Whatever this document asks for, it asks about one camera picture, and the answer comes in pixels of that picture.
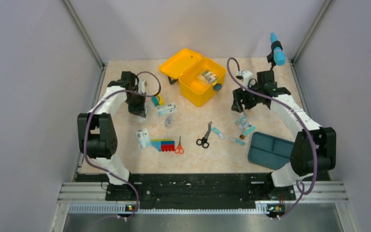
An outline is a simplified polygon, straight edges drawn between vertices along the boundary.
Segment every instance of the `marble tabletop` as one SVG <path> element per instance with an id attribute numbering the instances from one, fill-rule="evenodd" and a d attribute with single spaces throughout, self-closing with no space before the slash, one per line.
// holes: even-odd
<path id="1" fill-rule="evenodd" d="M 214 58 L 213 60 L 226 67 L 227 58 Z M 254 77 L 256 77 L 256 72 L 269 70 L 270 68 L 266 58 L 237 58 L 237 60 L 241 69 L 250 70 L 254 73 Z M 127 169 L 132 173 L 266 173 L 272 171 L 247 160 L 251 135 L 244 139 L 246 142 L 244 146 L 229 140 L 230 137 L 238 137 L 241 133 L 234 124 L 240 114 L 231 111 L 232 91 L 238 86 L 228 73 L 223 88 L 207 103 L 198 108 L 180 94 L 179 82 L 170 85 L 167 76 L 158 70 L 158 67 L 164 62 L 165 60 L 108 62 L 100 92 L 101 96 L 103 96 L 110 81 L 120 79 L 122 71 L 131 71 L 136 74 L 141 71 L 150 71 L 161 82 L 161 96 L 164 102 L 174 102 L 178 109 L 176 113 L 173 113 L 173 125 L 167 128 L 164 125 L 167 116 L 158 116 L 150 98 L 146 99 L 149 112 L 147 121 L 144 123 L 139 123 L 137 116 L 128 113 L 125 103 L 120 106 L 113 117 L 114 128 L 118 137 L 116 155 L 121 158 Z M 231 71 L 233 73 L 237 72 L 234 63 L 231 65 Z M 275 67 L 274 72 L 278 86 L 286 87 L 292 93 L 298 105 L 302 106 L 289 64 Z M 147 81 L 146 91 L 148 94 L 157 92 L 158 85 L 152 76 L 141 74 L 139 78 Z M 294 141 L 294 136 L 282 120 L 265 105 L 257 105 L 247 113 L 249 121 L 256 126 L 255 131 Z M 213 122 L 213 127 L 217 127 L 223 133 L 225 139 L 221 140 L 215 133 L 211 132 L 208 138 L 210 146 L 204 149 L 196 145 L 196 140 L 204 136 L 208 128 L 207 124 L 210 121 Z M 181 136 L 184 154 L 158 152 L 152 146 L 140 149 L 136 131 L 145 128 L 148 130 L 151 139 L 173 139 L 176 141 L 176 146 Z M 83 162 L 80 173 L 102 173 L 102 171 Z"/>

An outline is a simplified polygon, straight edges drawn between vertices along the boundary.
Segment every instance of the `blue tube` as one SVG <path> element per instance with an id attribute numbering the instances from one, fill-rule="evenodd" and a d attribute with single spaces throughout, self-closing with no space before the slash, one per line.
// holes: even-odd
<path id="1" fill-rule="evenodd" d="M 271 33 L 270 40 L 271 44 L 278 40 L 278 37 L 275 35 L 274 32 Z M 278 66 L 282 66 L 285 64 L 285 54 L 280 47 L 274 48 L 274 61 Z"/>

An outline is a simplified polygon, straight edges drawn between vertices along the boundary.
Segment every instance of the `metal floor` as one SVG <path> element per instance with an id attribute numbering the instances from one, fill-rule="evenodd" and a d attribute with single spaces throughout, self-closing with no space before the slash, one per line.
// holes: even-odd
<path id="1" fill-rule="evenodd" d="M 125 223 L 102 214 L 68 214 L 64 232 L 342 232 L 335 204 L 300 204 L 289 217 L 266 215 L 136 215 Z"/>

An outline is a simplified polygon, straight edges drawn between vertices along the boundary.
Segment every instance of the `white wall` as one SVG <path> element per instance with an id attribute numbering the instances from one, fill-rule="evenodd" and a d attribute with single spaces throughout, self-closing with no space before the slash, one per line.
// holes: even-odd
<path id="1" fill-rule="evenodd" d="M 371 231 L 371 1 L 335 1 L 298 64 L 315 119 L 337 133 L 343 180 L 362 231 Z"/>
<path id="2" fill-rule="evenodd" d="M 48 231 L 100 70 L 59 0 L 0 0 L 0 231 Z"/>
<path id="3" fill-rule="evenodd" d="M 71 0 L 103 60 L 263 57 L 270 33 L 292 58 L 324 0 Z"/>

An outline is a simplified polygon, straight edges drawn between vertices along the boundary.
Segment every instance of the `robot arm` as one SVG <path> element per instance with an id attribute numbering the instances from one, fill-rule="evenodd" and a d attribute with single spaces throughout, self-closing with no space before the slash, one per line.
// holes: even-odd
<path id="1" fill-rule="evenodd" d="M 128 104 L 128 111 L 131 114 L 145 117 L 145 97 L 126 92 L 117 93 L 108 99 L 106 97 L 119 90 L 132 90 L 145 94 L 145 86 L 146 82 L 140 82 L 135 74 L 131 72 L 122 72 L 120 80 L 111 81 L 107 85 L 106 92 L 99 103 L 102 101 L 105 102 L 97 109 L 90 123 L 90 130 L 99 129 L 99 133 L 92 133 L 89 131 L 87 156 L 94 159 L 102 168 L 110 170 L 110 172 L 117 174 L 117 176 L 124 180 L 128 180 L 129 171 L 124 167 L 120 158 L 114 155 L 117 150 L 118 140 L 112 118 L 123 102 Z M 88 113 L 79 114 L 77 117 L 79 148 L 82 153 L 87 120 L 93 109 Z M 109 175 L 109 173 L 107 173 L 107 175 L 110 183 L 114 185 L 121 185 L 123 183 Z"/>
<path id="2" fill-rule="evenodd" d="M 291 93 L 285 87 L 278 87 L 274 79 L 272 70 L 258 72 L 257 80 L 253 78 L 250 71 L 239 71 L 238 79 L 243 81 L 243 85 L 250 90 L 267 95 L 279 100 L 292 108 L 287 109 L 283 105 L 269 99 L 259 97 L 242 88 L 233 91 L 234 102 L 231 107 L 233 111 L 242 112 L 251 109 L 258 103 L 268 106 L 274 111 L 296 137 L 292 149 L 290 162 L 279 170 L 274 171 L 268 176 L 272 191 L 275 187 L 286 187 L 294 184 L 297 180 L 313 175 L 313 156 L 312 148 L 309 144 L 301 124 L 294 116 L 297 113 L 310 131 L 317 152 L 318 172 L 331 170 L 335 167 L 336 159 L 336 133 L 332 128 L 324 128 L 313 121 L 294 101 Z"/>

